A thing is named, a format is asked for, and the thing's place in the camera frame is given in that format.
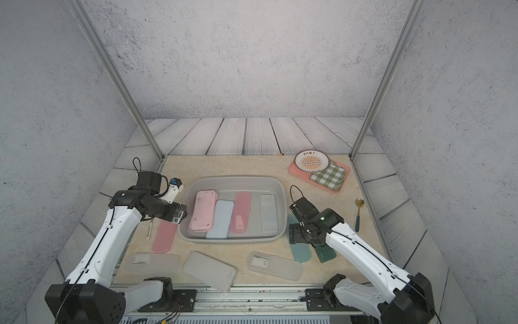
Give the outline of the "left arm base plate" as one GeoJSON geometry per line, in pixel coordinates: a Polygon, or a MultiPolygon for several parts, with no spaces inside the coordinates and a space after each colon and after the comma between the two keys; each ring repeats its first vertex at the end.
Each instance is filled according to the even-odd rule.
{"type": "Polygon", "coordinates": [[[162,297],[138,309],[139,313],[192,313],[197,290],[167,288],[162,297]]]}

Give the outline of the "dark green pencil case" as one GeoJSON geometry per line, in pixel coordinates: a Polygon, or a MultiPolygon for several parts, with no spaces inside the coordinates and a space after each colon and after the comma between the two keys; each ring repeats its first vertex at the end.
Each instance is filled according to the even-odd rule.
{"type": "Polygon", "coordinates": [[[334,249],[325,245],[319,245],[314,247],[316,256],[321,263],[329,262],[337,257],[334,249]]]}

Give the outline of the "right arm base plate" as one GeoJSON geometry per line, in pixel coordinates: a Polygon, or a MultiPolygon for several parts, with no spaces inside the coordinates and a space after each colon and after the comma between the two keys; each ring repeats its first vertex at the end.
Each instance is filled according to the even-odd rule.
{"type": "Polygon", "coordinates": [[[305,296],[299,299],[300,302],[306,303],[307,311],[358,311],[350,306],[342,305],[331,290],[324,288],[308,288],[305,290],[305,296]]]}

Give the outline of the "teal pencil case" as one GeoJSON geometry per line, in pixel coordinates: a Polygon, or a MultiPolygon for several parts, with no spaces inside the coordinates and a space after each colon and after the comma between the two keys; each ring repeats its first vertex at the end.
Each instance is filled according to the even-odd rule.
{"type": "MultiPolygon", "coordinates": [[[[289,236],[289,226],[291,224],[299,224],[298,220],[292,213],[290,213],[287,217],[287,236],[289,236]]],[[[298,263],[309,262],[310,259],[312,258],[310,247],[307,244],[304,244],[304,243],[291,244],[289,242],[289,247],[290,247],[294,260],[297,261],[298,263]]]]}

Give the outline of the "grey plastic storage box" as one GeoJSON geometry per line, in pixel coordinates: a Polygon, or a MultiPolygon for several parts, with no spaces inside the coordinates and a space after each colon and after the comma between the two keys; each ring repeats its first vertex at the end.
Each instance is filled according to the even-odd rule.
{"type": "Polygon", "coordinates": [[[266,243],[282,237],[287,226],[287,199],[282,183],[275,178],[261,176],[222,176],[202,178],[190,186],[186,194],[185,205],[188,208],[188,218],[182,221],[178,228],[179,235],[188,242],[200,244],[256,244],[266,243]],[[200,190],[215,190],[219,198],[234,201],[239,192],[252,195],[248,229],[244,234],[233,234],[229,231],[226,240],[206,239],[205,232],[193,232],[189,228],[190,216],[194,210],[196,194],[200,190]],[[265,234],[262,229],[260,197],[274,195],[277,208],[278,231],[265,234]]]}

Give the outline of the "grey pencil case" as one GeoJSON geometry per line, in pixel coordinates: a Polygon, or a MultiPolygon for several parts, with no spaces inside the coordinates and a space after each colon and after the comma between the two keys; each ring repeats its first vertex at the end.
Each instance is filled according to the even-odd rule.
{"type": "Polygon", "coordinates": [[[191,253],[183,266],[183,272],[220,292],[231,289],[237,274],[235,267],[200,252],[191,253]]]}

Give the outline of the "pale pink pencil case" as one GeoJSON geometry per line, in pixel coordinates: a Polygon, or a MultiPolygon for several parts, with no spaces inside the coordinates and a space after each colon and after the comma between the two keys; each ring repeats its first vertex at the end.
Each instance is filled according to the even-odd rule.
{"type": "Polygon", "coordinates": [[[219,199],[215,190],[200,190],[196,194],[189,228],[193,232],[209,232],[214,225],[214,211],[219,199]]]}

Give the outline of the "translucent pink pencil case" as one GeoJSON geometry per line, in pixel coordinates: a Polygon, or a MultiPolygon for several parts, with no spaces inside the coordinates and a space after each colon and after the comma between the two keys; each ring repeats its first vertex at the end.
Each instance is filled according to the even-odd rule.
{"type": "Polygon", "coordinates": [[[244,234],[248,229],[248,219],[252,195],[248,192],[239,192],[234,200],[233,213],[231,216],[230,232],[233,234],[244,234]]]}

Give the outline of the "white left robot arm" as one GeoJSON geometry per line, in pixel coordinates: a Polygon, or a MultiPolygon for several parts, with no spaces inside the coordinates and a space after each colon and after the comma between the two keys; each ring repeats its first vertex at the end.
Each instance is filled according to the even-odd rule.
{"type": "Polygon", "coordinates": [[[111,289],[117,262],[145,217],[179,224],[187,207],[153,195],[149,189],[120,190],[109,203],[102,228],[65,282],[53,284],[45,302],[56,323],[119,323],[124,316],[151,306],[178,312],[171,280],[150,278],[123,291],[111,289]]]}

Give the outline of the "dark pink case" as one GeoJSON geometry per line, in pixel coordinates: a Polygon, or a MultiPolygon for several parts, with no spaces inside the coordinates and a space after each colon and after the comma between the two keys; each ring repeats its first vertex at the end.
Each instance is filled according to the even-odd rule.
{"type": "Polygon", "coordinates": [[[177,224],[161,221],[153,242],[152,252],[155,254],[167,254],[171,250],[177,228],[177,224]]]}

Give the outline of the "clear case with label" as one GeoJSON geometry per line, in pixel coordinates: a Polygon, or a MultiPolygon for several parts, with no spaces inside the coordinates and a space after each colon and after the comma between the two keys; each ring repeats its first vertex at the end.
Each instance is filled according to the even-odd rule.
{"type": "Polygon", "coordinates": [[[302,264],[276,255],[253,251],[248,256],[250,271],[297,282],[302,277],[302,264]]]}

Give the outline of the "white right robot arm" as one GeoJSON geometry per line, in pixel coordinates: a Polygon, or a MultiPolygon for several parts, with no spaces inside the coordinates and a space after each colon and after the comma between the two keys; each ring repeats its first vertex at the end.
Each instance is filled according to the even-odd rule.
{"type": "Polygon", "coordinates": [[[307,199],[290,205],[298,220],[289,226],[289,241],[326,246],[344,256],[368,279],[369,286],[337,274],[323,286],[327,308],[357,309],[381,323],[430,323],[438,319],[430,280],[421,273],[411,275],[391,263],[366,243],[332,209],[319,211],[307,199]]]}

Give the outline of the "light blue pencil case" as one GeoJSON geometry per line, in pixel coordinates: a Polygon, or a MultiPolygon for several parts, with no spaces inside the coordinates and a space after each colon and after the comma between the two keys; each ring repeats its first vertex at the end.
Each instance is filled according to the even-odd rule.
{"type": "Polygon", "coordinates": [[[213,228],[206,233],[206,239],[226,240],[234,208],[233,201],[218,200],[214,210],[213,228]]]}

